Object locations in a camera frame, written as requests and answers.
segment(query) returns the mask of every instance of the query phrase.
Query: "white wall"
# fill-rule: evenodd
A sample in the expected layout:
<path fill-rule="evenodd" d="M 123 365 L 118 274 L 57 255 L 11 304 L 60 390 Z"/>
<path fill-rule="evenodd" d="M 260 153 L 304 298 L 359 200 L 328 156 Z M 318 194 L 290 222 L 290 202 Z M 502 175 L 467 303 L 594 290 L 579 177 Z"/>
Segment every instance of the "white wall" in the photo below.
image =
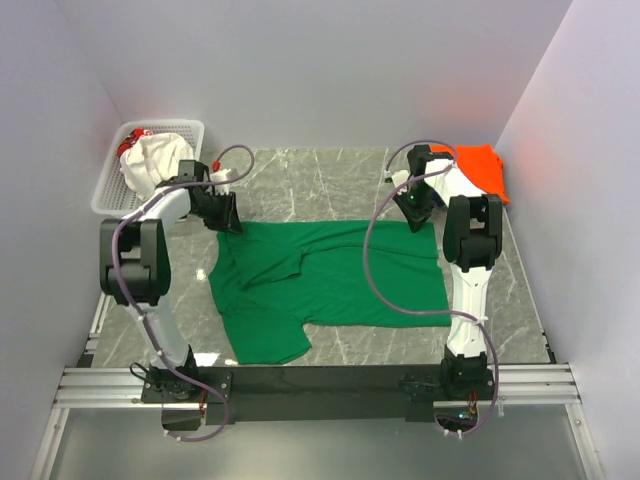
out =
<path fill-rule="evenodd" d="M 99 166 L 120 123 L 58 7 L 0 15 L 0 478 L 26 478 L 99 293 Z"/>
<path fill-rule="evenodd" d="M 494 143 L 570 0 L 57 0 L 125 120 L 206 146 Z"/>
<path fill-rule="evenodd" d="M 609 478 L 640 478 L 640 15 L 575 0 L 511 117 L 511 220 Z"/>

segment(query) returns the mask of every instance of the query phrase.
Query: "red cloth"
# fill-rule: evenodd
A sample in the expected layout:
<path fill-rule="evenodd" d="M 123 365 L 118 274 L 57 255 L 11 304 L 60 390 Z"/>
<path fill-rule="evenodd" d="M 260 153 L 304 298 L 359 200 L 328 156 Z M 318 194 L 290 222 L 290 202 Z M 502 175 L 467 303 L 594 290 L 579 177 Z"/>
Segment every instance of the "red cloth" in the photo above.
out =
<path fill-rule="evenodd" d="M 440 145 L 431 145 L 434 152 L 451 152 L 451 149 Z M 462 173 L 480 190 L 500 195 L 505 205 L 511 201 L 504 190 L 502 175 L 503 163 L 491 145 L 466 147 L 456 145 L 458 150 L 458 167 Z"/>
<path fill-rule="evenodd" d="M 153 135 L 153 132 L 151 130 L 144 130 L 142 128 L 133 129 L 133 131 L 129 134 L 129 136 L 125 138 L 120 144 L 120 146 L 118 147 L 118 152 L 117 152 L 118 158 L 120 158 L 124 152 L 126 152 L 131 147 L 133 147 L 140 137 L 149 136 L 149 135 Z"/>

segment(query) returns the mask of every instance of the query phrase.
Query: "metal frame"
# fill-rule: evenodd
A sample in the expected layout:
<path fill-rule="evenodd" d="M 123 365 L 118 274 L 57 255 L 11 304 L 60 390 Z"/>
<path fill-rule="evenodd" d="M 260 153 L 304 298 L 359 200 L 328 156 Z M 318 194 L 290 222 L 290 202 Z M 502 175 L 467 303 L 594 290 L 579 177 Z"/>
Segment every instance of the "metal frame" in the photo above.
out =
<path fill-rule="evenodd" d="M 126 368 L 67 368 L 60 380 L 53 408 L 198 408 L 197 403 L 141 403 L 142 387 L 142 380 L 133 377 Z M 503 405 L 581 403 L 568 365 L 503 365 L 500 367 L 499 388 L 499 399 Z M 436 402 L 435 405 L 458 403 Z"/>
<path fill-rule="evenodd" d="M 62 433 L 69 418 L 69 409 L 53 409 L 49 416 L 49 422 L 40 443 L 40 450 L 31 470 L 31 480 L 46 480 L 51 475 L 53 464 L 58 454 L 58 447 L 62 440 Z"/>
<path fill-rule="evenodd" d="M 87 344 L 84 347 L 85 355 L 95 355 L 96 348 L 98 348 L 98 340 L 100 340 L 99 333 L 90 333 L 87 340 Z"/>
<path fill-rule="evenodd" d="M 107 308 L 109 307 L 110 297 L 107 297 L 103 292 L 100 292 L 100 298 L 98 299 L 98 306 L 96 307 L 96 313 L 93 315 L 93 321 L 91 322 L 91 329 L 89 334 L 100 335 L 102 331 L 102 325 L 106 316 Z"/>
<path fill-rule="evenodd" d="M 576 404 L 567 405 L 566 408 L 569 421 L 571 422 L 573 437 L 576 440 L 576 445 L 578 446 L 578 452 L 580 453 L 580 459 L 582 460 L 582 466 L 584 467 L 587 479 L 605 479 L 604 468 L 600 462 L 600 456 L 598 454 L 596 444 L 593 441 L 591 429 L 587 424 L 584 407 L 582 404 Z"/>

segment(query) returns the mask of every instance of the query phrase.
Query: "white cloth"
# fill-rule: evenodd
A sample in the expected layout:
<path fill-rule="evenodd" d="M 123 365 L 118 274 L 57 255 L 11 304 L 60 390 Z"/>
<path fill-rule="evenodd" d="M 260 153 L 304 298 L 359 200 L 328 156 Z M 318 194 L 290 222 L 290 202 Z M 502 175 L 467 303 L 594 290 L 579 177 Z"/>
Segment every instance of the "white cloth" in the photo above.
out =
<path fill-rule="evenodd" d="M 120 156 L 120 171 L 127 186 L 145 201 L 156 185 L 178 174 L 180 160 L 193 158 L 193 148 L 177 133 L 142 136 Z"/>

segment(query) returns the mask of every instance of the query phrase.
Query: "cable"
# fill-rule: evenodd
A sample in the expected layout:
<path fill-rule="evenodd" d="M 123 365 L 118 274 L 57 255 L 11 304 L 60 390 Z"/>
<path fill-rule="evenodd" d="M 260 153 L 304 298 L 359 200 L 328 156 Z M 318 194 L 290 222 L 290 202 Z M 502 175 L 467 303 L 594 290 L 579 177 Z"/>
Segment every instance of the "cable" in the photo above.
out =
<path fill-rule="evenodd" d="M 384 207 L 387 205 L 387 203 L 389 203 L 389 201 L 391 201 L 391 199 L 402 189 L 408 187 L 409 185 L 412 185 L 414 183 L 417 182 L 422 182 L 424 181 L 424 179 L 429 178 L 429 177 L 434 177 L 436 175 L 441 175 L 443 173 L 447 173 L 449 170 L 451 170 L 455 165 L 456 162 L 458 161 L 458 150 L 453 146 L 453 145 L 449 145 L 448 143 L 445 142 L 440 142 L 437 140 L 416 140 L 413 142 L 409 142 L 405 145 L 403 145 L 402 147 L 398 148 L 393 155 L 391 155 L 391 158 L 389 158 L 389 161 L 387 162 L 386 166 L 385 166 L 385 176 L 389 175 L 389 167 L 391 166 L 391 162 L 398 156 L 398 154 L 404 150 L 407 147 L 410 147 L 412 145 L 417 145 L 420 143 L 435 143 L 437 145 L 442 145 L 444 147 L 447 147 L 449 149 L 451 149 L 451 151 L 453 152 L 453 160 L 451 161 L 451 163 L 449 165 L 447 165 L 445 168 L 443 168 L 442 170 L 438 170 L 437 172 L 431 172 L 431 173 L 425 173 L 424 175 L 418 175 L 417 177 L 412 177 L 409 178 L 406 182 L 398 185 L 396 188 L 394 188 L 391 193 L 389 193 L 385 199 L 382 201 L 382 203 L 378 206 L 378 208 L 376 208 L 376 211 L 373 214 L 373 218 L 371 218 L 371 221 L 369 222 L 369 227 L 367 228 L 367 233 L 364 237 L 364 247 L 363 247 L 363 251 L 362 251 L 362 261 L 363 261 L 363 267 L 364 267 L 364 274 L 365 277 L 367 278 L 367 283 L 369 284 L 369 286 L 371 287 L 371 290 L 373 291 L 373 293 L 375 294 L 376 297 L 378 297 L 380 299 L 380 301 L 382 303 L 384 303 L 387 307 L 391 308 L 392 310 L 395 310 L 396 312 L 400 312 L 400 313 L 404 313 L 405 315 L 413 315 L 413 316 L 425 316 L 425 317 L 432 317 L 432 316 L 437 316 L 437 315 L 456 315 L 459 317 L 462 317 L 464 320 L 469 321 L 475 325 L 478 326 L 478 328 L 480 329 L 480 331 L 482 332 L 482 336 L 484 337 L 484 339 L 487 341 L 487 345 L 489 346 L 489 350 L 491 350 L 491 354 L 493 355 L 493 364 L 494 364 L 494 389 L 493 389 L 493 398 L 491 399 L 491 403 L 489 404 L 489 408 L 487 410 L 487 413 L 485 415 L 482 416 L 482 418 L 478 421 L 478 423 L 471 429 L 467 430 L 466 432 L 462 432 L 463 436 L 466 436 L 472 432 L 477 431 L 479 428 L 481 428 L 487 421 L 487 419 L 491 416 L 491 414 L 493 413 L 493 410 L 496 406 L 496 403 L 498 401 L 498 386 L 500 384 L 500 372 L 499 372 L 499 365 L 498 365 L 498 353 L 496 352 L 495 346 L 493 345 L 493 342 L 491 341 L 491 337 L 489 336 L 489 332 L 487 332 L 485 326 L 480 322 L 479 319 L 477 319 L 476 317 L 474 317 L 473 315 L 471 315 L 470 313 L 467 312 L 462 312 L 462 311 L 457 311 L 457 310 L 408 310 L 406 308 L 402 308 L 399 307 L 398 305 L 395 305 L 394 303 L 390 302 L 389 300 L 387 300 L 384 295 L 382 295 L 382 293 L 380 293 L 380 290 L 378 290 L 378 288 L 376 287 L 375 282 L 373 281 L 373 277 L 371 276 L 371 269 L 369 267 L 369 244 L 371 242 L 371 234 L 373 232 L 373 227 L 376 224 L 376 221 L 378 220 L 378 217 L 380 217 L 380 214 L 382 213 L 382 210 L 384 209 Z M 450 435 L 450 436 L 457 436 L 456 432 L 447 432 L 445 431 L 446 435 Z"/>
<path fill-rule="evenodd" d="M 203 440 L 208 440 L 210 438 L 215 437 L 216 435 L 218 435 L 220 432 L 222 432 L 222 430 L 224 429 L 224 427 L 227 426 L 227 424 L 229 423 L 230 417 L 231 417 L 231 407 L 229 405 L 229 402 L 227 401 L 227 399 L 225 398 L 224 395 L 222 395 L 220 392 L 218 392 L 216 389 L 210 387 L 209 385 L 206 385 L 194 378 L 191 378 L 181 372 L 179 372 L 176 369 L 176 366 L 173 365 L 171 363 L 171 361 L 169 361 L 166 356 L 164 355 L 163 351 L 162 351 L 162 347 L 160 346 L 160 344 L 158 343 L 158 339 L 155 337 L 153 330 L 151 328 L 149 328 L 148 322 L 147 322 L 147 316 L 144 312 L 144 310 L 142 310 L 142 308 L 140 307 L 140 305 L 138 305 L 138 303 L 135 301 L 135 299 L 133 298 L 133 295 L 131 295 L 131 291 L 129 290 L 129 288 L 127 287 L 127 284 L 124 280 L 124 277 L 122 276 L 122 269 L 120 266 L 120 256 L 118 254 L 118 239 L 120 238 L 120 234 L 122 233 L 122 231 L 124 230 L 124 228 L 137 221 L 140 217 L 142 217 L 145 213 L 147 213 L 147 211 L 149 209 L 151 209 L 154 205 L 156 205 L 160 200 L 162 200 L 162 198 L 164 198 L 167 194 L 175 191 L 175 190 L 179 190 L 181 188 L 189 188 L 189 187 L 215 187 L 218 185 L 226 185 L 229 183 L 233 183 L 233 182 L 237 182 L 238 180 L 243 179 L 244 177 L 246 177 L 247 175 L 249 175 L 249 173 L 251 172 L 251 170 L 253 170 L 253 167 L 256 163 L 256 158 L 255 155 L 253 154 L 253 152 L 251 151 L 251 149 L 249 147 L 247 147 L 246 145 L 240 145 L 240 144 L 236 144 L 236 145 L 231 145 L 230 147 L 225 148 L 220 155 L 218 155 L 217 161 L 220 161 L 222 159 L 222 157 L 224 157 L 224 155 L 226 155 L 229 151 L 234 150 L 236 148 L 240 148 L 243 150 L 246 150 L 249 153 L 249 158 L 250 158 L 250 164 L 249 164 L 249 168 L 247 168 L 247 170 L 242 173 L 242 175 L 234 178 L 234 179 L 230 179 L 230 180 L 224 180 L 224 181 L 220 181 L 220 182 L 188 182 L 188 183 L 181 183 L 178 185 L 173 185 L 170 186 L 169 188 L 163 190 L 162 192 L 160 192 L 159 194 L 157 194 L 156 196 L 152 197 L 148 202 L 146 202 L 143 206 L 143 208 L 139 211 L 137 211 L 136 213 L 134 213 L 133 215 L 131 215 L 130 217 L 125 218 L 124 220 L 122 220 L 118 226 L 115 229 L 115 232 L 113 233 L 113 237 L 111 239 L 111 258 L 113 260 L 113 273 L 116 277 L 116 281 L 118 282 L 118 286 L 120 287 L 120 290 L 122 291 L 122 295 L 124 296 L 124 298 L 127 300 L 127 302 L 129 302 L 129 305 L 131 305 L 133 307 L 133 309 L 138 313 L 138 315 L 140 315 L 140 318 L 142 320 L 142 326 L 145 330 L 145 332 L 147 333 L 147 336 L 149 337 L 149 340 L 151 342 L 151 345 L 153 345 L 153 349 L 156 353 L 156 355 L 160 358 L 160 360 L 162 361 L 162 363 L 164 364 L 165 367 L 167 367 L 167 370 L 169 370 L 173 375 L 175 375 L 176 377 L 178 377 L 181 380 L 184 380 L 185 382 L 188 382 L 192 385 L 195 385 L 196 387 L 199 387 L 209 393 L 211 393 L 212 395 L 214 395 L 215 397 L 217 397 L 222 404 L 224 405 L 224 418 L 222 420 L 222 423 L 220 424 L 220 426 L 214 430 L 213 432 L 207 434 L 207 435 L 203 435 L 201 437 L 181 437 L 180 435 L 174 433 L 174 432 L 167 432 L 167 434 L 173 438 L 175 438 L 178 441 L 182 441 L 182 442 L 201 442 Z"/>
<path fill-rule="evenodd" d="M 138 367 L 140 370 L 142 370 L 146 375 L 149 375 L 149 370 L 147 370 L 146 368 L 144 368 L 141 364 L 139 364 L 138 362 L 133 362 L 131 365 L 129 365 L 129 372 L 131 372 L 131 375 L 133 375 L 134 377 L 136 377 L 138 380 L 142 380 L 143 383 L 147 383 L 147 378 L 143 377 L 142 375 L 137 374 L 136 372 L 133 371 L 133 367 Z"/>

